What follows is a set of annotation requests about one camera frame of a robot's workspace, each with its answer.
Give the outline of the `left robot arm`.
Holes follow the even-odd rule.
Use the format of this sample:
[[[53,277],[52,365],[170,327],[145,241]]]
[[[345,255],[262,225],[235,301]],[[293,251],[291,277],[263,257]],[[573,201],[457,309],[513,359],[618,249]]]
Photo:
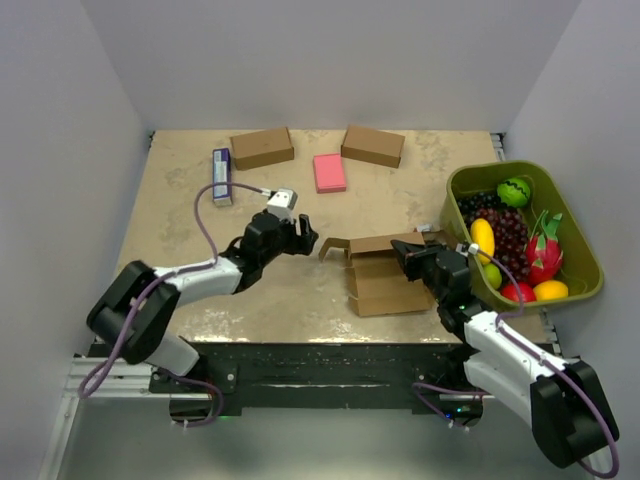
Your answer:
[[[200,390],[207,368],[193,346],[168,331],[175,310],[251,288],[279,255],[308,256],[318,238],[305,214],[286,220],[262,211],[215,260],[156,269],[142,261],[127,264],[87,318],[90,329],[111,348],[97,371],[99,377],[121,358],[171,372],[173,382],[185,392]]]

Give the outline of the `green toy melon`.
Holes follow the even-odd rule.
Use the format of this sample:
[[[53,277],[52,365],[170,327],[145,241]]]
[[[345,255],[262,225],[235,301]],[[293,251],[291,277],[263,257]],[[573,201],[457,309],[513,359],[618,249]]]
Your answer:
[[[496,193],[502,203],[514,208],[525,207],[531,199],[529,184],[517,177],[508,178],[500,182],[496,188]]]

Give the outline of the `black base frame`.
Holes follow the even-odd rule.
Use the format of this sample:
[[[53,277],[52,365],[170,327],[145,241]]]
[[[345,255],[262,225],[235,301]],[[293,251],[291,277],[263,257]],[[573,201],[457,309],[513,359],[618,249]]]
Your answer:
[[[197,373],[223,394],[223,414],[249,408],[395,409],[470,426],[482,400],[463,373],[459,343],[200,343]]]

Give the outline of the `yellow toy lemon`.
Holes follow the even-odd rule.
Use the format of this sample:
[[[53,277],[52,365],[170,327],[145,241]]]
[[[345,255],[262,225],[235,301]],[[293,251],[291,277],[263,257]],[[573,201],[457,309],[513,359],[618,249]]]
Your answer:
[[[490,258],[495,253],[495,238],[493,228],[490,223],[483,218],[474,220],[470,227],[472,242],[488,256],[480,255],[480,262],[486,265],[490,262]]]

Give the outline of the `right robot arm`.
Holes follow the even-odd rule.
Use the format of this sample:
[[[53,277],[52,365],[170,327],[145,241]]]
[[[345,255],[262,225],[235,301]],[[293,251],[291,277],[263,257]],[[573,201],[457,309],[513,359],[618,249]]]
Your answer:
[[[619,429],[595,370],[544,351],[511,328],[512,313],[498,313],[472,291],[469,261],[487,258],[476,243],[451,249],[393,240],[398,263],[410,281],[420,280],[434,296],[445,329],[472,349],[469,358],[445,369],[448,386],[459,393],[476,387],[521,418],[543,455],[556,467],[579,464],[608,449],[611,465],[600,478],[619,471]]]

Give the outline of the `right folded cardboard box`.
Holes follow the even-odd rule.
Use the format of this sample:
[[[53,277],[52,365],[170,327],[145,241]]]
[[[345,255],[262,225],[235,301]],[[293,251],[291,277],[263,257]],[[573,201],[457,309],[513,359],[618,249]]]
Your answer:
[[[349,125],[341,144],[341,156],[397,169],[405,143],[403,135]]]

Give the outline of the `brown cardboard box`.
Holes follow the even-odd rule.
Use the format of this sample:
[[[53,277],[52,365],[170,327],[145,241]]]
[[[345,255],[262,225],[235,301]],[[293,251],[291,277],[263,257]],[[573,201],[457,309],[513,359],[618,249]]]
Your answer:
[[[329,237],[319,251],[321,260],[332,249],[343,252],[348,305],[360,317],[419,313],[435,303],[423,283],[407,279],[392,248],[393,240],[425,244],[420,232],[357,239]]]

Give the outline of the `red toy apple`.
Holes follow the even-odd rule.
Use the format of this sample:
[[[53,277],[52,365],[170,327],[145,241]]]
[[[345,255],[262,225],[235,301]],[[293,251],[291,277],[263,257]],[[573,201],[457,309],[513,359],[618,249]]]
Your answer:
[[[526,283],[518,282],[516,285],[509,284],[500,290],[500,294],[513,302],[531,303],[537,300],[532,287]]]

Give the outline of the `black grape bunch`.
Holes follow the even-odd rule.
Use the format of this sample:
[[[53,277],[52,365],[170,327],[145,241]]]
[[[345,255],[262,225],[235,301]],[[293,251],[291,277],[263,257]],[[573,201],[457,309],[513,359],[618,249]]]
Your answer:
[[[457,206],[462,215],[475,215],[479,210],[500,210],[506,207],[496,193],[480,192],[459,198]]]

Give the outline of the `aluminium rail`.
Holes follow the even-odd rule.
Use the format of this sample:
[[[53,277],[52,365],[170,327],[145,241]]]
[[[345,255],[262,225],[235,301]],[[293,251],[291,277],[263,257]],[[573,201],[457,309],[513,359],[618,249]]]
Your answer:
[[[98,380],[100,373],[91,375],[90,372],[100,363],[101,361],[98,358],[75,358],[67,377],[65,389],[76,392],[78,388],[85,390],[92,387]],[[129,365],[122,360],[117,360],[94,392],[94,395],[102,395],[104,397],[127,394],[148,395],[153,381],[161,382],[167,379],[167,376],[160,375],[156,368],[149,364]]]

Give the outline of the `pink sticky note pad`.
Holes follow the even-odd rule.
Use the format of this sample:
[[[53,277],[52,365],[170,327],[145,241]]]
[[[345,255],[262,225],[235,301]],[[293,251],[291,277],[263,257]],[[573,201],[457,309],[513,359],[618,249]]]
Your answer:
[[[314,180],[318,194],[344,192],[347,189],[342,157],[338,153],[313,158]]]

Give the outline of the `purple toothpaste box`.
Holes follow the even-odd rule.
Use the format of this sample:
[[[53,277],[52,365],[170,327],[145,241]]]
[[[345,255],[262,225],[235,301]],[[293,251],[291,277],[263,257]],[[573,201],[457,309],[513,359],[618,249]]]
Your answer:
[[[212,182],[215,184],[212,193],[213,203],[219,207],[231,206],[231,153],[228,148],[212,151]]]

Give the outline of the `orange yellow mango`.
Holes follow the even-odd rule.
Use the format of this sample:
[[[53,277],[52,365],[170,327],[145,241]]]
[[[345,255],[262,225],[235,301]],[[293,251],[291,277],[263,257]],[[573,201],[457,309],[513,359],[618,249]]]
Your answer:
[[[569,296],[568,286],[559,280],[541,282],[533,288],[533,292],[539,302],[560,300]]]

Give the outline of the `dark red grape bunch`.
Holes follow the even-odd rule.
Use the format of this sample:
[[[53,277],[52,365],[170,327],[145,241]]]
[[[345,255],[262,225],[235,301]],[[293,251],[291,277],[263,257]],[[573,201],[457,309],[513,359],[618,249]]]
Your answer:
[[[525,247],[529,241],[529,229],[522,216],[515,209],[479,210],[475,215],[466,217],[466,226],[474,220],[486,219],[493,228],[495,253],[492,256],[509,269],[518,281],[524,281],[529,274],[529,264],[525,256]]]

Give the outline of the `pink dragon fruit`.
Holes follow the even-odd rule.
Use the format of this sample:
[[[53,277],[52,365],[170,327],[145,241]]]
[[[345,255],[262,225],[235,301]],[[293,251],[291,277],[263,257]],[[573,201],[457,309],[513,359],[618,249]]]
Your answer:
[[[549,211],[544,210],[534,225],[525,249],[530,286],[552,280],[562,267],[563,250],[557,235],[562,218],[562,213],[550,216]]]

